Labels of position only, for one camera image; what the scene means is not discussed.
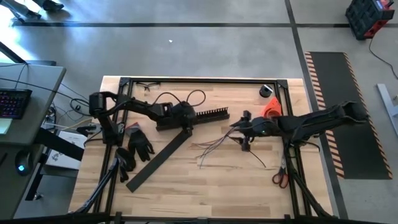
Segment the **wooden table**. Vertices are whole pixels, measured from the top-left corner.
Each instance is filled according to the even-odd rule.
[[[119,79],[120,77],[114,76],[104,77],[101,91],[117,92]],[[303,81],[287,81],[294,115],[309,113]],[[256,138],[252,143],[252,152],[265,163],[266,168],[252,154],[243,152],[232,140],[226,140],[209,154],[201,169],[201,160],[195,158],[203,153],[204,149],[194,143],[222,137],[229,130],[229,125],[239,120],[243,110],[251,111],[253,118],[259,115],[271,99],[260,97],[259,88],[260,85],[252,84],[162,82],[160,86],[152,86],[150,91],[144,91],[142,86],[134,85],[133,96],[148,102],[153,102],[164,91],[170,91],[185,100],[192,90],[201,89],[206,93],[207,99],[204,104],[197,106],[195,111],[227,106],[231,117],[229,120],[195,126],[193,136],[134,193],[125,186],[127,182],[120,183],[118,177],[111,213],[122,212],[123,216],[137,217],[223,218],[283,218],[285,214],[292,215],[289,188],[281,189],[271,181],[280,166],[281,138]],[[202,99],[203,95],[194,93],[189,102],[194,104]],[[173,104],[177,102],[169,95],[164,95],[159,100],[168,101]],[[108,108],[113,104],[112,101],[108,102]],[[156,153],[180,132],[179,129],[157,132],[155,122],[144,115],[129,112],[127,125],[135,122],[140,124]],[[124,146],[127,141],[128,138],[124,138]],[[105,145],[101,141],[87,144],[70,211],[79,208],[97,186],[104,149]],[[318,149],[307,145],[302,147],[301,152],[308,188],[322,207],[332,214]],[[129,173],[130,179],[147,164],[141,162],[137,155],[136,161],[137,167]],[[299,190],[297,193],[300,212],[304,213],[302,195]],[[105,208],[107,194],[108,189],[105,189],[101,211]]]

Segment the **black glove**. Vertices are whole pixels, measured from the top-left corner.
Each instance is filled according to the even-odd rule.
[[[116,150],[116,157],[119,160],[119,170],[120,170],[120,182],[124,182],[129,179],[127,172],[132,171],[136,168],[136,160],[134,159],[134,154],[119,147]]]
[[[128,148],[129,151],[134,155],[137,151],[138,156],[142,162],[150,161],[149,153],[155,154],[152,144],[147,139],[147,136],[141,131],[139,125],[135,125],[129,128],[130,139]]]

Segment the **keyboard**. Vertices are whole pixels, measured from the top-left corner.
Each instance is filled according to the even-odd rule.
[[[32,90],[0,88],[0,118],[21,119]]]

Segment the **floor mat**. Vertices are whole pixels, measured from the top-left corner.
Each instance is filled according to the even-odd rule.
[[[365,102],[345,53],[306,52],[316,101],[312,108],[324,110],[343,101]],[[338,177],[344,179],[392,179],[376,129],[371,119],[360,126],[342,126],[321,137],[326,142]]]

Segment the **scissors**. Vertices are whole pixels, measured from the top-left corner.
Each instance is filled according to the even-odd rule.
[[[289,183],[289,178],[286,173],[285,155],[282,155],[279,172],[272,177],[272,182],[274,184],[279,184],[279,187],[282,189],[285,189]]]

